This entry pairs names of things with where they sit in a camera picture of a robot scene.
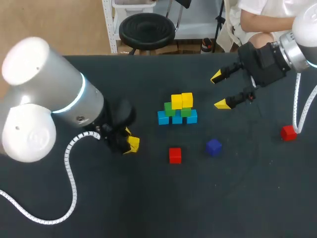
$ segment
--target floor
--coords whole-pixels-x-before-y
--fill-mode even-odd
[[[0,64],[21,39],[39,36],[63,55],[108,55],[102,0],[0,0]],[[7,85],[0,77],[0,98]]]

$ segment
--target dark tabletop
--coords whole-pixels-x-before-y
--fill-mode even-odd
[[[252,104],[217,110],[215,102],[245,86],[241,72],[210,82],[236,57],[67,57],[108,100],[125,97],[135,105],[130,130],[141,138],[139,152],[114,155],[102,142],[83,139],[70,155],[78,189],[71,217],[39,225],[0,197],[0,237],[316,237],[316,104],[292,142],[283,142],[280,130],[292,123],[294,72],[258,90]],[[316,71],[303,73],[298,114],[316,84]],[[193,92],[198,123],[159,126],[157,111],[182,92]],[[42,219],[59,218],[70,206],[63,153],[82,131],[54,121],[56,144],[44,159],[24,164],[0,156],[0,189]],[[214,158],[205,152],[213,138],[223,145]],[[182,148],[181,165],[168,163],[172,146]]]

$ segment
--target yellow block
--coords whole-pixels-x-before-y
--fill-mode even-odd
[[[130,144],[131,146],[131,150],[125,152],[125,154],[128,154],[128,153],[136,153],[138,152],[139,150],[139,145],[140,145],[140,138],[138,137],[133,137],[133,136],[129,136],[128,137],[128,143]]]
[[[217,102],[214,104],[216,108],[218,109],[231,109],[227,104],[226,104],[226,99],[222,99],[221,101]]]
[[[183,108],[192,108],[194,105],[193,93],[182,93]]]
[[[214,84],[213,79],[221,75],[221,69],[210,79],[210,81]]]
[[[181,94],[172,95],[172,110],[178,110],[183,108],[183,99]]]

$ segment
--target person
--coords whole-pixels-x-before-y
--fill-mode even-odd
[[[275,42],[292,29],[296,15],[316,0],[239,0],[230,15],[239,16],[233,20],[234,35],[242,44],[251,42],[261,48],[268,42]]]

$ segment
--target person's leg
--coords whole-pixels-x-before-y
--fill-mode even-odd
[[[269,42],[274,42],[274,37],[270,33],[257,33],[249,39],[255,48],[261,48]]]

